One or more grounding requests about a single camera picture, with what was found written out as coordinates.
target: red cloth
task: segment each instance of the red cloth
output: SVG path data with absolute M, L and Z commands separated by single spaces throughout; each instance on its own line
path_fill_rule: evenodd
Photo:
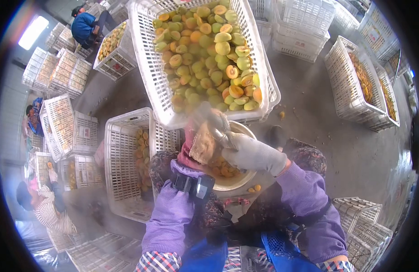
M 181 152 L 178 155 L 178 161 L 186 167 L 204 171 L 205 167 L 189 155 L 191 147 L 193 146 L 194 136 L 196 135 L 196 132 L 198 130 L 196 126 L 197 125 L 195 125 L 194 121 L 190 118 L 187 126 L 184 128 L 185 143 L 182 145 Z

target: black shoe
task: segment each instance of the black shoe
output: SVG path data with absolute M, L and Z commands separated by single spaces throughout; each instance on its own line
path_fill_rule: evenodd
M 265 143 L 272 148 L 283 148 L 287 143 L 288 137 L 281 126 L 272 126 L 266 133 Z

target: purple sleeve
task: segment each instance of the purple sleeve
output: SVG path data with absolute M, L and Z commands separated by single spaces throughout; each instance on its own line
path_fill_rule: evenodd
M 199 177 L 204 172 L 192 170 L 170 162 L 173 172 L 181 172 L 190 177 Z M 143 253 L 184 253 L 184 225 L 189 224 L 194 214 L 194 204 L 188 193 L 172 188 L 167 180 L 155 202 L 151 219 L 146 224 L 146 234 L 141 242 Z
M 324 179 L 315 172 L 302 170 L 294 162 L 276 181 L 282 187 L 281 201 L 288 204 L 295 215 L 316 213 L 327 204 Z M 340 215 L 333 205 L 326 215 L 306 229 L 306 236 L 309 240 L 307 253 L 313 263 L 347 256 Z

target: sleeve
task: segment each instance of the sleeve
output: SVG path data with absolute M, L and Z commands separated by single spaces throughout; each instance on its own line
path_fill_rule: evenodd
M 355 272 L 353 264 L 346 261 L 320 262 L 315 264 L 323 272 Z
M 63 200 L 63 189 L 58 182 L 51 182 L 52 191 L 54 192 L 55 200 L 54 205 L 57 211 L 63 212 L 66 210 L 66 206 Z
M 135 271 L 169 271 L 177 272 L 181 267 L 181 258 L 176 253 L 146 252 L 141 256 Z
M 315 172 L 302 170 L 294 162 L 276 181 L 282 187 L 281 201 L 288 204 L 295 215 L 317 213 L 327 204 L 324 179 Z M 306 236 L 309 240 L 307 253 L 313 263 L 339 255 L 347 256 L 345 234 L 333 205 L 326 215 L 306 229 Z
M 199 177 L 204 172 L 181 166 L 171 161 L 173 172 L 181 172 L 190 177 Z M 189 224 L 194 215 L 194 204 L 188 193 L 172 188 L 167 180 L 155 202 L 151 219 L 146 224 L 146 233 L 141 242 L 143 253 L 184 253 L 184 225 Z

